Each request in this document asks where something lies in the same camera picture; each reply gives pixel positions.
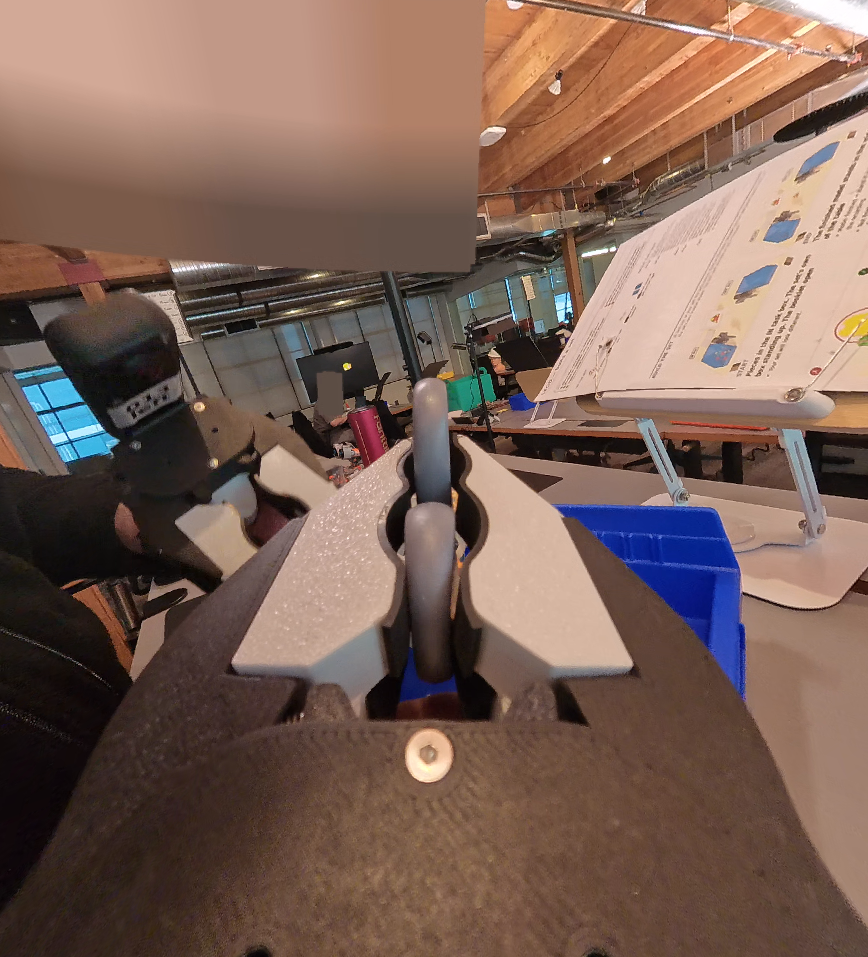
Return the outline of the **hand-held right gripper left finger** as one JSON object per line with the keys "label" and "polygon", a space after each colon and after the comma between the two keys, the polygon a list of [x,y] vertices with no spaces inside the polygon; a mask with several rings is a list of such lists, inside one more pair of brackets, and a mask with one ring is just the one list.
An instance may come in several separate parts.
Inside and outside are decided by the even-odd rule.
{"label": "hand-held right gripper left finger", "polygon": [[412,495],[400,441],[308,513],[231,662],[239,676],[333,684],[366,717],[369,694],[401,674],[404,561],[387,520]]}

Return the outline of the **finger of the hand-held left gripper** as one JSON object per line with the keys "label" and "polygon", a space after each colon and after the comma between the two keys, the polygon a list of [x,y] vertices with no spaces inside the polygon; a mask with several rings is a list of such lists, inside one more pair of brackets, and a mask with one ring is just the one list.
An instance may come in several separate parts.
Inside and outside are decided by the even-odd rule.
{"label": "finger of the hand-held left gripper", "polygon": [[231,576],[256,553],[249,528],[259,502],[249,477],[235,477],[219,487],[207,504],[196,504],[175,519],[175,526],[208,562],[217,576]]}
{"label": "finger of the hand-held left gripper", "polygon": [[284,499],[304,512],[317,509],[337,492],[321,471],[309,468],[281,445],[262,455],[257,486],[268,496]]}

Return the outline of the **small tan book stand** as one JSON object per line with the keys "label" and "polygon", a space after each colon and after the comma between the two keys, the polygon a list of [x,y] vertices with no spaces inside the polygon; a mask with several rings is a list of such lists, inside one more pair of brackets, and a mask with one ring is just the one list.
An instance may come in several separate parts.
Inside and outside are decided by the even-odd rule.
{"label": "small tan book stand", "polygon": [[553,400],[550,402],[550,414],[546,418],[538,417],[539,410],[544,405],[539,396],[552,371],[552,367],[544,366],[515,373],[516,382],[523,394],[530,402],[534,403],[531,418],[523,426],[525,430],[552,429],[565,421],[565,419],[556,416],[559,402]]}

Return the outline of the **person's left forearm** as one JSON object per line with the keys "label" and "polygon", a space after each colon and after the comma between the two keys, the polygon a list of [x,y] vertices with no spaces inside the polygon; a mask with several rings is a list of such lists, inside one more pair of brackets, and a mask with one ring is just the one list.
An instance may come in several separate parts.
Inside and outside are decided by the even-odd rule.
{"label": "person's left forearm", "polygon": [[0,464],[0,553],[56,587],[129,575],[138,557],[119,537],[119,505],[107,475],[45,476]]}

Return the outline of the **person's black clothing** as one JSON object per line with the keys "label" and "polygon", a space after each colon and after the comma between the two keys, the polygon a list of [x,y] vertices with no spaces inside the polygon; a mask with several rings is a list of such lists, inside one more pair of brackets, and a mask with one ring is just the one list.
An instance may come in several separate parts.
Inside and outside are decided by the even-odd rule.
{"label": "person's black clothing", "polygon": [[0,544],[0,911],[130,686],[105,627],[63,587],[131,562],[109,521],[102,531],[51,523]]}

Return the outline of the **pink metal bottle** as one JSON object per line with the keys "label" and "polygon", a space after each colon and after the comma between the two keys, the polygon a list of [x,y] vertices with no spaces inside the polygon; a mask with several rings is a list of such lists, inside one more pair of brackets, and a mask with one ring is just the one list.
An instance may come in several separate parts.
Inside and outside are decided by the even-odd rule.
{"label": "pink metal bottle", "polygon": [[389,451],[388,439],[375,405],[362,405],[351,410],[347,415],[347,424],[355,437],[355,446],[364,469]]}

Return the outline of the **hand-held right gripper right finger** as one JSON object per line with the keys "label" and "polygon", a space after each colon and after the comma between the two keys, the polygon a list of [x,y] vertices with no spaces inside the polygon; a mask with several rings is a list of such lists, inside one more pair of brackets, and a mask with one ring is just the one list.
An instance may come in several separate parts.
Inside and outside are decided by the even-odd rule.
{"label": "hand-held right gripper right finger", "polygon": [[584,560],[598,540],[466,437],[452,440],[460,570],[452,654],[461,712],[564,680],[627,676],[633,659]]}

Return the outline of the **black monitor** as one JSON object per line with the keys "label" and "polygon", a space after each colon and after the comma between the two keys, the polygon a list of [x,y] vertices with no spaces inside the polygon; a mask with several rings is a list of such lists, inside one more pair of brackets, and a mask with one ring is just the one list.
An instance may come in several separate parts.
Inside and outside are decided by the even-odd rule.
{"label": "black monitor", "polygon": [[341,375],[345,399],[378,387],[381,380],[374,353],[366,341],[342,343],[300,356],[296,359],[296,366],[312,404],[318,400],[317,377],[322,373]]}

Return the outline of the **black tripod pole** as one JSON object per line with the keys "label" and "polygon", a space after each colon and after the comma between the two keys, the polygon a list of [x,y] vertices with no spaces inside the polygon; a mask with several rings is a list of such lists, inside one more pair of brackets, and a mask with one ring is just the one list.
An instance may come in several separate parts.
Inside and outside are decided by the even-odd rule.
{"label": "black tripod pole", "polygon": [[381,272],[380,280],[403,353],[405,369],[411,385],[415,386],[418,380],[423,376],[423,371],[407,303],[394,272]]}

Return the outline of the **small blue plastic bin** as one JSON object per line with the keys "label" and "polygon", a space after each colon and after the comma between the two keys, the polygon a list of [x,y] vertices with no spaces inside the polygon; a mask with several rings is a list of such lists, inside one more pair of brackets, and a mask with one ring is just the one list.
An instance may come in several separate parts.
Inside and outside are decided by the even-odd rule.
{"label": "small blue plastic bin", "polygon": [[708,507],[558,504],[692,628],[740,697],[746,630],[740,568],[719,514]]}

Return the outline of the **grey orange handled scissors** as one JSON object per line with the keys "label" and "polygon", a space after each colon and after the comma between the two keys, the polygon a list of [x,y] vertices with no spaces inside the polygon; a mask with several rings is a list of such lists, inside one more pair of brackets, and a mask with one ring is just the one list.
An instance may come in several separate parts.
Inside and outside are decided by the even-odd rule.
{"label": "grey orange handled scissors", "polygon": [[416,671],[420,680],[436,684],[452,676],[450,609],[456,567],[445,383],[419,380],[413,412],[416,504],[404,520],[404,563]]}

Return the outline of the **printed instruction sheet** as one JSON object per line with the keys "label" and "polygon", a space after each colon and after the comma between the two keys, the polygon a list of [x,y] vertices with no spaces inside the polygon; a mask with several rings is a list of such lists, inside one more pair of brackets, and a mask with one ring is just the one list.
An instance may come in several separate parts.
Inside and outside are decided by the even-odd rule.
{"label": "printed instruction sheet", "polygon": [[868,392],[868,112],[619,246],[540,395]]}

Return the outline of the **green storage crate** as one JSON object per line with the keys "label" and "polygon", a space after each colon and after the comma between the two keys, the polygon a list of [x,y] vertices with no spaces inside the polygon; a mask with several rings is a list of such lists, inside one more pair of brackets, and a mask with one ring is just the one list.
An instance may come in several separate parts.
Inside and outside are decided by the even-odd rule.
{"label": "green storage crate", "polygon": [[455,377],[443,382],[449,413],[466,413],[479,408],[482,402],[490,404],[497,398],[490,373],[486,370],[481,370],[477,376]]}

